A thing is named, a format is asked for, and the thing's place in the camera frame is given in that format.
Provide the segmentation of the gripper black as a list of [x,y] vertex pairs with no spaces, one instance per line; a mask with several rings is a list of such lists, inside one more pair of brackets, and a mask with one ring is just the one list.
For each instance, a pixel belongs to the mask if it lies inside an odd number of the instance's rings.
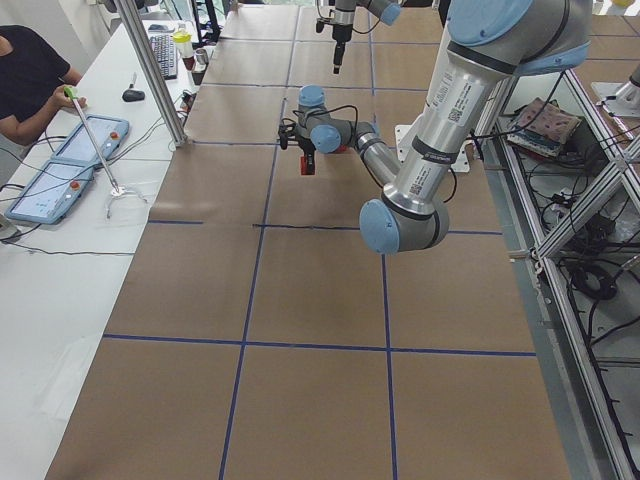
[[337,42],[333,54],[333,74],[339,74],[343,64],[345,43],[351,40],[351,25],[333,23],[332,38]]
[[314,153],[316,151],[316,147],[310,139],[301,137],[298,140],[298,145],[302,149],[303,156],[303,174],[304,175],[314,175],[315,174],[315,157]]

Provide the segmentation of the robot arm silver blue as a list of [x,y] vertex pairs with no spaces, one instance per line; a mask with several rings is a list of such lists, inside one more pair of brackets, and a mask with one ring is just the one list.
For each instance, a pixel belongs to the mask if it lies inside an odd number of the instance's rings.
[[303,149],[301,169],[312,171],[315,152],[345,146],[357,151],[382,183],[378,199],[359,215],[360,233],[379,254],[427,249],[448,230],[436,191],[477,125],[491,91],[504,79],[562,72],[582,63],[590,43],[589,1],[453,1],[423,113],[398,159],[367,122],[331,116],[315,85],[299,92],[291,132]]
[[356,9],[362,7],[386,25],[392,25],[401,13],[397,1],[388,0],[337,0],[334,13],[329,21],[332,27],[332,39],[336,42],[333,55],[333,73],[339,74],[346,45],[351,41]]

